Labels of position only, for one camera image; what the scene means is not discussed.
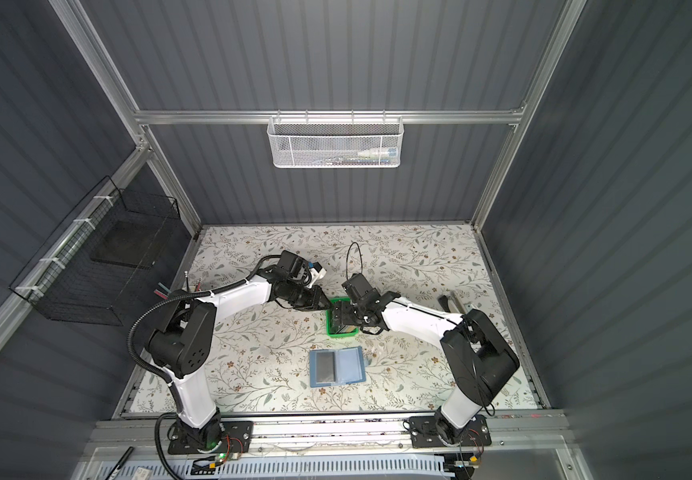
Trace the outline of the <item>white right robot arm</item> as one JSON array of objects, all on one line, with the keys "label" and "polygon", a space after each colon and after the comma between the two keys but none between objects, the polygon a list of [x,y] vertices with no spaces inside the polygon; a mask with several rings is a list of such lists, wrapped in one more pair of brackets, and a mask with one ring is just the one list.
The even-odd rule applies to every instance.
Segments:
[{"label": "white right robot arm", "polygon": [[362,274],[346,280],[343,288],[351,301],[337,309],[344,323],[361,331],[407,334],[442,351],[455,388],[435,412],[435,422],[437,434],[449,444],[520,368],[515,351],[480,310],[451,313],[417,305],[396,292],[379,292]]}]

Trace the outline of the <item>black VIP card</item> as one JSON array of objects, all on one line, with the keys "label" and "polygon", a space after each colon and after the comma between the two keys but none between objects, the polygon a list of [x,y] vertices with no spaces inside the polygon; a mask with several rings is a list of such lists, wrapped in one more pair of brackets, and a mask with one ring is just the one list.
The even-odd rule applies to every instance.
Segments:
[{"label": "black VIP card", "polygon": [[335,353],[315,351],[311,358],[311,379],[314,386],[332,384],[336,381]]}]

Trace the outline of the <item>green plastic card tray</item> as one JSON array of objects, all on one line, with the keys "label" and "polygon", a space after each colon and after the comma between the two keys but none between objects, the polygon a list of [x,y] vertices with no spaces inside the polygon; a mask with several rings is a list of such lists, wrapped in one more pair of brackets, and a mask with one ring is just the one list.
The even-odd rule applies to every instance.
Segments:
[{"label": "green plastic card tray", "polygon": [[335,320],[334,310],[325,313],[325,331],[331,338],[348,338],[356,336],[359,330],[355,326],[343,325]]}]

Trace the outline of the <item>blue leather card holder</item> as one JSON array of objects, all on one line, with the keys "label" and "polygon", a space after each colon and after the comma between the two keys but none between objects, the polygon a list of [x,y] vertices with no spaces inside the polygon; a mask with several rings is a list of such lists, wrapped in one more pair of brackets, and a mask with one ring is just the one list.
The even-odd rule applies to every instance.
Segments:
[{"label": "blue leather card holder", "polygon": [[[311,358],[315,351],[330,351],[335,353],[336,361],[336,381],[332,384],[317,385],[312,384],[311,379]],[[310,387],[325,388],[331,386],[350,385],[362,383],[367,380],[366,367],[364,361],[363,348],[361,346],[344,349],[312,350],[309,353],[310,366]]]}]

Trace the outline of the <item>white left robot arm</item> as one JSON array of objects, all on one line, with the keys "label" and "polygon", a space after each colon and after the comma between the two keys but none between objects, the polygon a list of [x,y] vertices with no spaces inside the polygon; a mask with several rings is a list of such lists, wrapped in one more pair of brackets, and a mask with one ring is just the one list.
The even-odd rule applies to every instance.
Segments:
[{"label": "white left robot arm", "polygon": [[261,258],[241,280],[173,294],[145,313],[156,317],[145,347],[151,356],[145,368],[166,382],[182,423],[203,430],[218,418],[204,372],[217,323],[278,301],[296,311],[327,311],[332,302],[317,284],[325,275],[320,263],[284,250]]}]

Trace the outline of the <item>stack of cards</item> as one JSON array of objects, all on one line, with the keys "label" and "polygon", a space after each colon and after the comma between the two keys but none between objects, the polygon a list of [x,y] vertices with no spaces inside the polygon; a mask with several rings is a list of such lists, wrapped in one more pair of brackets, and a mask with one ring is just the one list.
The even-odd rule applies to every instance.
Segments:
[{"label": "stack of cards", "polygon": [[335,320],[343,325],[351,324],[351,313],[353,311],[352,304],[350,301],[338,301],[333,304],[333,310],[335,314]]}]

